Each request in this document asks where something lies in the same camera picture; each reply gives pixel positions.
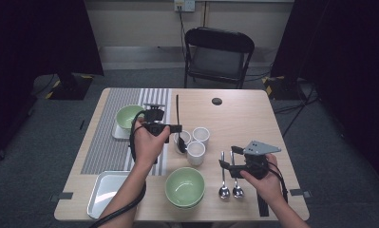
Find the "black stand base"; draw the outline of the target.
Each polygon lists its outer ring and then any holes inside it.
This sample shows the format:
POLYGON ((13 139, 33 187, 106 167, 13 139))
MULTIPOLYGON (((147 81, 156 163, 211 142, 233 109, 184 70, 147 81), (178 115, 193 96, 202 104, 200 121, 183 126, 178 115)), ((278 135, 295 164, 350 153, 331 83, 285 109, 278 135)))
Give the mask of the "black stand base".
POLYGON ((306 100, 298 83, 292 82, 285 76, 264 77, 262 83, 268 97, 272 100, 306 100))
POLYGON ((59 80, 49 91, 46 98, 49 100, 83 100, 92 81, 92 76, 73 75, 71 73, 60 74, 59 80))

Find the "person's right hand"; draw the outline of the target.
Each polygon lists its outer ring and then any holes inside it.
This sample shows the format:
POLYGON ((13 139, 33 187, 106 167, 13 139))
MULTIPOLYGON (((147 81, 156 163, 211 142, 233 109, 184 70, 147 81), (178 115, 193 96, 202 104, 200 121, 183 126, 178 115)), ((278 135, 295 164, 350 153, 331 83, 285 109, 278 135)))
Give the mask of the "person's right hand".
POLYGON ((268 154, 267 160, 269 162, 269 171, 267 176, 262 180, 253 177, 247 171, 241 171, 240 175, 248 181, 256 189, 258 194, 267 202, 267 204, 274 210, 282 209, 287 205, 281 192, 281 183, 278 177, 277 160, 275 155, 268 154))

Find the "wall power outlet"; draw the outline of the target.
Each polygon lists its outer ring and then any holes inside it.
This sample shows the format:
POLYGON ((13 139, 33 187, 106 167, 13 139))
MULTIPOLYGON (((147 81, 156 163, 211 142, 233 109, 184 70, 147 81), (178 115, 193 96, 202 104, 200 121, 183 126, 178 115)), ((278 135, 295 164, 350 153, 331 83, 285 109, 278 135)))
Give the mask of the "wall power outlet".
POLYGON ((194 12, 196 10, 195 0, 174 0, 174 11, 194 12))

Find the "grey striped placemat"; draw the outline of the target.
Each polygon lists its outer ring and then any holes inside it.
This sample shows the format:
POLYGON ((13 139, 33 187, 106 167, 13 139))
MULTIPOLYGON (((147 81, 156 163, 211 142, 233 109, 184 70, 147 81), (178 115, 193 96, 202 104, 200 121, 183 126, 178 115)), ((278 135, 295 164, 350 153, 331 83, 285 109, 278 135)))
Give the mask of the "grey striped placemat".
POLYGON ((97 175, 103 171, 128 171, 133 166, 129 133, 115 138, 117 112, 127 105, 161 105, 162 122, 170 122, 172 90, 170 88, 110 88, 104 109, 88 148, 82 174, 97 175))

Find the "metal spoon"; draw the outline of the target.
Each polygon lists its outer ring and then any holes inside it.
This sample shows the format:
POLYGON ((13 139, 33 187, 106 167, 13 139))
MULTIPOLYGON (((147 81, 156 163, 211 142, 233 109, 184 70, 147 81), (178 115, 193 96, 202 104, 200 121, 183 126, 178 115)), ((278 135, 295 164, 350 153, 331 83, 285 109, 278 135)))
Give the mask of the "metal spoon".
MULTIPOLYGON (((230 152, 231 162, 235 164, 235 156, 233 152, 230 152)), ((237 178, 235 178, 235 186, 233 188, 233 195, 236 199, 241 199, 244 197, 244 192, 242 188, 238 185, 237 178)))
POLYGON ((222 177, 222 186, 218 190, 218 195, 221 199, 227 200, 230 198, 230 190, 226 186, 224 169, 221 169, 221 177, 222 177))
MULTIPOLYGON (((179 95, 176 95, 176 112, 177 112, 177 123, 180 124, 180 110, 179 110, 179 95)), ((179 151, 184 154, 187 151, 187 146, 184 139, 178 133, 177 137, 177 147, 179 151)))

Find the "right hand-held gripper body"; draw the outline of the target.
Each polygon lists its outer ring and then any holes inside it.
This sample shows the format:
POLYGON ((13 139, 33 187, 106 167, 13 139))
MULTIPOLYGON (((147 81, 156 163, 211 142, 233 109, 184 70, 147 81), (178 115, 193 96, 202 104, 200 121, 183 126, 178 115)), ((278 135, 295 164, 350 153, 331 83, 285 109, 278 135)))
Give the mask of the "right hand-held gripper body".
POLYGON ((280 151, 280 147, 265 142, 251 141, 243 149, 247 172, 257 180, 262 180, 270 171, 266 155, 280 151))

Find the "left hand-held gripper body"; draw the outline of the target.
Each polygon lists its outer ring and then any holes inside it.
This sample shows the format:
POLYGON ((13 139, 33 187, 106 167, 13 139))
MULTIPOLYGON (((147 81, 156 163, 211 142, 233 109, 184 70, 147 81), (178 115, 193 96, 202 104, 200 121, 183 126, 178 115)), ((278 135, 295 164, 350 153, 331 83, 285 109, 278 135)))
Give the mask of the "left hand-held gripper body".
POLYGON ((153 136, 159 136, 164 128, 165 123, 161 123, 163 119, 164 111, 161 109, 161 105, 151 104, 148 109, 144 111, 144 128, 153 136))

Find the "row of black chopsticks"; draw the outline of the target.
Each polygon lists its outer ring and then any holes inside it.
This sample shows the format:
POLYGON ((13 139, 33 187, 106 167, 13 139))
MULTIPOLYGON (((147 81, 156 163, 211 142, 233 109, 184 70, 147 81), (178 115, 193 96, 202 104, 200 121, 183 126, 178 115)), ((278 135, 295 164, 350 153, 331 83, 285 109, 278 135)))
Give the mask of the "row of black chopsticks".
POLYGON ((269 216, 269 206, 268 206, 267 202, 259 194, 256 194, 256 196, 257 196, 257 204, 258 204, 259 215, 261 217, 268 217, 269 216))

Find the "black folding chair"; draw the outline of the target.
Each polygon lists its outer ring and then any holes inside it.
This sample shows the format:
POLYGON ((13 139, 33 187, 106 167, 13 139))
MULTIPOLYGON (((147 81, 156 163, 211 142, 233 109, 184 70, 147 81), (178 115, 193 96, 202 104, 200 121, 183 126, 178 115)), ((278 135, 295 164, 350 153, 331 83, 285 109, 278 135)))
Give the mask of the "black folding chair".
POLYGON ((219 28, 198 27, 184 35, 184 86, 188 78, 204 79, 242 88, 254 41, 246 34, 219 28))

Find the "person's left hand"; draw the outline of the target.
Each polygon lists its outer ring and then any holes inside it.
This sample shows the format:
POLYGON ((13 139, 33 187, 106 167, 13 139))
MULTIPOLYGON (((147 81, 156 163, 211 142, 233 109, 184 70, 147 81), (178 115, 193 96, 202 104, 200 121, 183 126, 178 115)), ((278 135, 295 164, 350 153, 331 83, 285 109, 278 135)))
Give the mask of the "person's left hand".
POLYGON ((143 118, 139 118, 135 121, 135 165, 140 168, 151 168, 159 154, 162 152, 165 141, 170 136, 170 127, 166 126, 159 136, 154 136, 149 133, 142 124, 143 118))

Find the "green bowl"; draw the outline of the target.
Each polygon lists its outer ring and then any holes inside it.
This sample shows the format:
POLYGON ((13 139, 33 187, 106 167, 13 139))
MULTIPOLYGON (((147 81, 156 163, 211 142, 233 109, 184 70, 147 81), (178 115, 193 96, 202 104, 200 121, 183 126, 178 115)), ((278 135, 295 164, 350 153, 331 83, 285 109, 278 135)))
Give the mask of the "green bowl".
POLYGON ((164 192, 168 200, 171 198, 199 199, 204 196, 205 181, 197 169, 182 167, 168 176, 164 192))
POLYGON ((193 209, 198 206, 202 200, 203 197, 200 197, 199 199, 171 198, 169 199, 169 202, 178 209, 193 209))
POLYGON ((116 123, 122 129, 130 129, 136 115, 144 111, 140 105, 130 104, 122 107, 116 114, 116 123))

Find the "black curtain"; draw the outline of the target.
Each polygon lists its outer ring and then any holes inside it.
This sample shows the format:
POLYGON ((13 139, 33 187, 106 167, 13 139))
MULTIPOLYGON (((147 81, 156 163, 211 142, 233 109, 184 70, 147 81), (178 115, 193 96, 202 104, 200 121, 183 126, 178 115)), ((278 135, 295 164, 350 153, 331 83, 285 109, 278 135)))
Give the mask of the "black curtain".
POLYGON ((272 75, 316 84, 379 175, 379 0, 294 0, 272 75))
POLYGON ((34 103, 36 77, 104 73, 85 0, 0 0, 0 159, 34 103))

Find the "grey tape strip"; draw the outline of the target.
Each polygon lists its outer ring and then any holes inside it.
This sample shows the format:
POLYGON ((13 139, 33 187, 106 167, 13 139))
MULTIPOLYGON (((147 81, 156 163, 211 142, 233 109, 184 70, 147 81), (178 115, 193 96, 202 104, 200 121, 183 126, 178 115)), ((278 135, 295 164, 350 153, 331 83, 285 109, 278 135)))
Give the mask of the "grey tape strip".
POLYGON ((49 200, 51 202, 58 202, 59 200, 71 200, 73 196, 72 192, 62 192, 59 194, 51 195, 49 200))
POLYGON ((312 196, 312 193, 309 190, 303 189, 291 189, 290 194, 292 196, 302 196, 304 198, 310 198, 312 196))

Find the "white cup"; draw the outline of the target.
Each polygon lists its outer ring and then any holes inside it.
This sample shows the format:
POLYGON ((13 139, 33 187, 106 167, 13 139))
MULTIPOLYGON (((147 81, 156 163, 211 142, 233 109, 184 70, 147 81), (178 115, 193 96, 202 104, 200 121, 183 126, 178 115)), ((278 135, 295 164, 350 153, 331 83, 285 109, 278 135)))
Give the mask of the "white cup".
POLYGON ((210 132, 206 127, 196 127, 192 132, 192 137, 195 142, 203 143, 207 146, 210 139, 210 132))
MULTIPOLYGON (((186 130, 182 130, 181 132, 180 132, 180 136, 184 139, 184 141, 185 141, 185 143, 186 143, 186 146, 191 142, 191 140, 192 140, 192 136, 191 136, 191 134, 188 132, 188 131, 186 131, 186 130)), ((178 147, 177 147, 177 137, 178 137, 178 133, 175 133, 174 134, 174 146, 175 146, 175 151, 178 153, 178 154, 182 154, 180 151, 179 151, 179 149, 178 149, 178 147)))
POLYGON ((191 165, 199 166, 204 161, 205 146, 202 142, 190 142, 187 147, 187 160, 191 165))

